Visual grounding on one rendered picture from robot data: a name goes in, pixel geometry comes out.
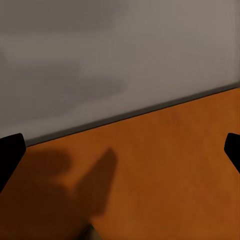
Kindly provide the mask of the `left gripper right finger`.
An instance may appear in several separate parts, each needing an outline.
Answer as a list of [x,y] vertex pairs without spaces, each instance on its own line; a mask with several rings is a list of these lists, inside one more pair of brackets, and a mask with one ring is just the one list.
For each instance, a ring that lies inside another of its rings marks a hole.
[[240,173],[240,135],[235,133],[229,133],[227,135],[224,151],[231,159]]

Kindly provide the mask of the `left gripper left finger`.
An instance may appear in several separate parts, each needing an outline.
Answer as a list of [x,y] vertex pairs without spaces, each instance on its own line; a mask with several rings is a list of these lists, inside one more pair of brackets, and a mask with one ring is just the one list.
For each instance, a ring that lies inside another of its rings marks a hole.
[[26,153],[21,133],[0,138],[0,193]]

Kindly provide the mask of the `mousetrap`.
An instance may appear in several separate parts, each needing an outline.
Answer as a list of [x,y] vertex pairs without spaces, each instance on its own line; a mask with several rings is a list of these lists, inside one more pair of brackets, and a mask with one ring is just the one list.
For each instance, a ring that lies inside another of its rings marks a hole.
[[104,240],[91,224],[76,240]]

